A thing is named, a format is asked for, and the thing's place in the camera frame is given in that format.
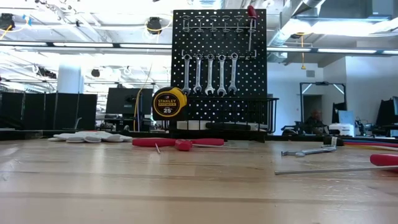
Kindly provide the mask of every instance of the metal frame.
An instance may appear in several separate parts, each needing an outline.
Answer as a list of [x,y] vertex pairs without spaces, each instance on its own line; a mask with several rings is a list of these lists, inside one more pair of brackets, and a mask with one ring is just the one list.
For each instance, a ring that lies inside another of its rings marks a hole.
[[[303,101],[303,95],[304,93],[311,88],[312,85],[316,86],[329,86],[333,85],[341,94],[344,96],[344,104],[347,106],[347,94],[346,94],[346,85],[344,83],[328,83],[328,82],[302,82],[300,83],[300,112],[301,112],[301,123],[304,123],[304,101]],[[341,85],[343,87],[343,90],[338,88],[337,85]]]

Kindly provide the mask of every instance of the wooden workbench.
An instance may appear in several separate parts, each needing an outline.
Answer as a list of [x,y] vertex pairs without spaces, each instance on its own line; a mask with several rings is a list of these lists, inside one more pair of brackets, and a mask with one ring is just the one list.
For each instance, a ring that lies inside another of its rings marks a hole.
[[0,223],[397,223],[396,174],[274,175],[369,166],[380,151],[282,158],[320,143],[228,144],[249,149],[0,142]]

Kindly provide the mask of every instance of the black pegboard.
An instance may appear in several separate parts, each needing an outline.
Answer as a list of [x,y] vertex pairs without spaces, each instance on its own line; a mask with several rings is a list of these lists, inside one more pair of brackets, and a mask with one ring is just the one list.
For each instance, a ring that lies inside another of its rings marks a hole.
[[[238,17],[241,18],[239,28],[242,32],[236,32]],[[216,60],[213,61],[212,85],[215,89],[213,96],[216,96],[220,83],[220,63],[217,58],[219,55],[230,56],[235,52],[239,55],[236,67],[238,91],[235,95],[227,93],[225,97],[267,98],[266,10],[257,10],[256,31],[252,33],[251,51],[249,51],[248,31],[250,21],[245,9],[174,11],[171,85],[180,89],[184,87],[185,68],[182,53],[191,56],[213,54]],[[193,91],[196,67],[196,60],[193,57],[189,67],[190,96],[207,96],[205,94],[208,78],[207,59],[203,58],[201,61],[201,93]],[[227,58],[224,63],[224,87],[227,91],[231,80],[231,67],[232,60]]]

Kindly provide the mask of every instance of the tape measure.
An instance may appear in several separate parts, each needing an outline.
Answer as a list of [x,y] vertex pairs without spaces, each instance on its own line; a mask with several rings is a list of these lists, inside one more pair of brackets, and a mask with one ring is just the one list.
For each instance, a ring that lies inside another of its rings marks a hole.
[[152,100],[154,120],[183,119],[182,111],[187,96],[179,88],[165,87],[158,90]]

